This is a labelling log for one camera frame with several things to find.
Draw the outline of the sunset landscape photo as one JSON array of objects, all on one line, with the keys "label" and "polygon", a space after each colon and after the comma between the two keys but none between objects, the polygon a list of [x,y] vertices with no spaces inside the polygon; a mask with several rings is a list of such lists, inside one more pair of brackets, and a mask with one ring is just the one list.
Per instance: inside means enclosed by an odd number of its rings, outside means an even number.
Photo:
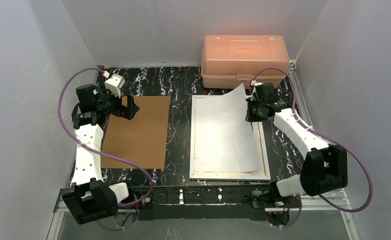
[{"label": "sunset landscape photo", "polygon": [[243,84],[223,95],[196,100],[194,168],[197,172],[248,173],[260,170],[251,123],[246,121]]}]

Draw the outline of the white picture frame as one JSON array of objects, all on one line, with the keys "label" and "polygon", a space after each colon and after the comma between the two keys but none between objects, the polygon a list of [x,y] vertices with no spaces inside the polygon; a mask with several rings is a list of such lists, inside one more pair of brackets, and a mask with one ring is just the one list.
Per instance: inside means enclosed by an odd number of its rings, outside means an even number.
[{"label": "white picture frame", "polygon": [[262,122],[251,124],[259,155],[260,170],[253,172],[206,172],[195,170],[196,152],[196,105],[200,99],[212,98],[213,95],[193,95],[191,98],[191,124],[190,124],[190,159],[189,159],[189,179],[206,181],[260,181],[271,180],[271,173],[267,154],[267,145]]}]

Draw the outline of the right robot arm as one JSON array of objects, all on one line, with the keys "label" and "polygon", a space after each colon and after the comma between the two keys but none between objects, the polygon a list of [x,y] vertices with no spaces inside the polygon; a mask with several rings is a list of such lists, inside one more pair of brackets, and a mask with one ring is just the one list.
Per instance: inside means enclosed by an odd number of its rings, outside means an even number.
[{"label": "right robot arm", "polygon": [[252,94],[246,100],[246,121],[271,121],[304,158],[300,174],[272,182],[266,197],[274,201],[290,196],[314,197],[346,187],[347,151],[313,134],[289,102],[278,97],[273,84],[253,82],[251,86]]}]

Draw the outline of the white mat board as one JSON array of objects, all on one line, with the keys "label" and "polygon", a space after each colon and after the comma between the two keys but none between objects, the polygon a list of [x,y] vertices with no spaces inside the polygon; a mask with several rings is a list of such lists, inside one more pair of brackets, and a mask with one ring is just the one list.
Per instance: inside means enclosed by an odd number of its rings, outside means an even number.
[{"label": "white mat board", "polygon": [[269,181],[271,179],[261,122],[229,120],[220,110],[219,95],[194,95],[191,106],[189,178],[213,181]]}]

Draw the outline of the brown backing board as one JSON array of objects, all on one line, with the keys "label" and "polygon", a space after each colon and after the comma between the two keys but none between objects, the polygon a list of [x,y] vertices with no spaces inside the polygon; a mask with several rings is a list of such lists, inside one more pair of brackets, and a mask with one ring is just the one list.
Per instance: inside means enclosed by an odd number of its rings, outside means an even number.
[{"label": "brown backing board", "polygon": [[102,152],[144,168],[163,169],[166,162],[169,96],[135,96],[134,118],[110,116]]}]

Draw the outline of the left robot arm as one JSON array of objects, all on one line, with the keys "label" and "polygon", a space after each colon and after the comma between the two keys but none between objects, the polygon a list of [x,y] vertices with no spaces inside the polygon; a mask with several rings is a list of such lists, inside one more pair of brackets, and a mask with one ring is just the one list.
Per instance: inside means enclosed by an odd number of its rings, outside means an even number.
[{"label": "left robot arm", "polygon": [[104,126],[110,115],[131,120],[139,111],[132,96],[122,104],[121,87],[125,80],[118,74],[105,75],[103,86],[85,84],[77,87],[78,103],[71,113],[76,145],[76,158],[70,187],[61,197],[79,225],[98,221],[118,213],[120,204],[130,196],[125,181],[107,185],[102,178],[101,156]]}]

